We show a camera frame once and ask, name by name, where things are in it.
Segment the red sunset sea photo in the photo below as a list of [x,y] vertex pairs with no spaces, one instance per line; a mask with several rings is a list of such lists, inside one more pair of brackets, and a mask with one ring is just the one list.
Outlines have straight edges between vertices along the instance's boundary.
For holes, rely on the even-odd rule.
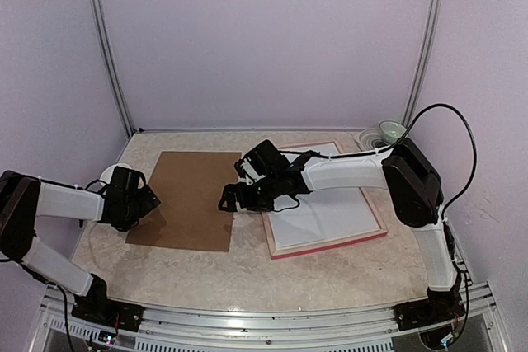
[[[387,235],[387,228],[366,191],[347,188],[299,195],[300,206],[262,215],[273,260],[325,251]],[[294,205],[277,198],[275,209]]]

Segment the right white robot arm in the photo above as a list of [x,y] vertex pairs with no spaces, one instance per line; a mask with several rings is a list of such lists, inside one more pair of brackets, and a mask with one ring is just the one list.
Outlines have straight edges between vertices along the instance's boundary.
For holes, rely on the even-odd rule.
[[397,219],[417,240],[427,273],[427,285],[435,292],[422,304],[422,315],[441,321],[454,308],[449,293],[459,282],[455,248],[447,230],[441,177],[409,138],[371,151],[322,154],[279,149],[264,140],[234,164],[240,180],[227,184],[218,208],[272,212],[282,196],[296,201],[300,195],[347,188],[384,189],[389,193]]

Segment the brown cardboard backing board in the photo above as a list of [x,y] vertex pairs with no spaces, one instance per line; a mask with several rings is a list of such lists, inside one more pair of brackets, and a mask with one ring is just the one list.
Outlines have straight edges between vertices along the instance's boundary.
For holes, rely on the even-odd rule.
[[237,152],[163,151],[148,185],[161,204],[128,232],[125,242],[193,251],[229,251],[233,215],[218,209],[236,183]]

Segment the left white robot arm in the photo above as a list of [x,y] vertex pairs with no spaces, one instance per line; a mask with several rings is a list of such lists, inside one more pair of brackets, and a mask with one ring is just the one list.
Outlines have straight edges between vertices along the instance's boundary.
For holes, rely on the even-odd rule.
[[86,185],[7,170],[1,175],[1,253],[5,260],[84,298],[84,311],[105,323],[116,314],[116,306],[102,294],[104,281],[48,245],[36,224],[41,219],[99,223],[128,232],[160,204],[145,174],[122,163]]

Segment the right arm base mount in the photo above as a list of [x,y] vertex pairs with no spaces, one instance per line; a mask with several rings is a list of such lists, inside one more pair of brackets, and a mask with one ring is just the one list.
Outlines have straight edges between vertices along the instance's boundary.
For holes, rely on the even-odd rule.
[[456,285],[447,292],[428,289],[426,298],[400,303],[394,307],[395,320],[400,331],[454,320],[456,317],[463,317],[465,313],[460,289]]

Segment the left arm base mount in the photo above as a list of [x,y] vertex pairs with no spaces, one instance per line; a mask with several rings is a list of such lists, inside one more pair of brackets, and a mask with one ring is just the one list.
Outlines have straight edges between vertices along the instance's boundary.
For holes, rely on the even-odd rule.
[[145,307],[108,298],[106,281],[92,275],[86,295],[74,296],[73,317],[112,327],[117,331],[138,332]]

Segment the pink wooden picture frame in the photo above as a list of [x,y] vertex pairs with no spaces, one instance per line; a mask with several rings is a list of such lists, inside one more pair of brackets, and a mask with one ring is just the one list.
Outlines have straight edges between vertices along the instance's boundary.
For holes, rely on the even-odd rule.
[[315,191],[298,195],[299,207],[288,196],[275,200],[275,211],[262,220],[273,260],[365,242],[387,234],[387,228],[366,190],[385,190],[381,160],[386,154],[343,158],[337,141],[283,146],[287,158],[313,150],[329,159],[312,158],[306,181]]

